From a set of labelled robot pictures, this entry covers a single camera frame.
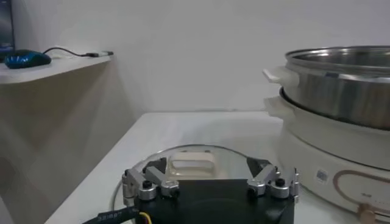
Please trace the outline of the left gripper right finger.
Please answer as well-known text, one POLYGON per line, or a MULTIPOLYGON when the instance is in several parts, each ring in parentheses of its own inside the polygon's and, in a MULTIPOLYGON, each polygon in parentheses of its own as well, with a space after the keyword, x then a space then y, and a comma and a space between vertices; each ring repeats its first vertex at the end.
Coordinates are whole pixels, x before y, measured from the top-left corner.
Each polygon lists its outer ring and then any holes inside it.
POLYGON ((247 194, 252 200, 269 194, 272 198, 299 201, 299 173, 293 167, 283 172, 266 159, 246 158, 252 177, 247 180, 247 194))

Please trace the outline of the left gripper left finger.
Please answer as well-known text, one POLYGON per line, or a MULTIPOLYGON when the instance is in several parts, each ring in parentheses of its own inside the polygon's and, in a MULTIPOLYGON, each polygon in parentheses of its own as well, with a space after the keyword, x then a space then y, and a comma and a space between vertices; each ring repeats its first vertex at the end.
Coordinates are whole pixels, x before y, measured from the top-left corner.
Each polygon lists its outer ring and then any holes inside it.
POLYGON ((152 201, 157 197, 177 199, 180 186, 177 180, 169 180, 160 168, 166 168, 166 158, 151 161, 138 171, 135 167, 127 169, 122 175, 122 198, 125 206, 135 199, 152 201))

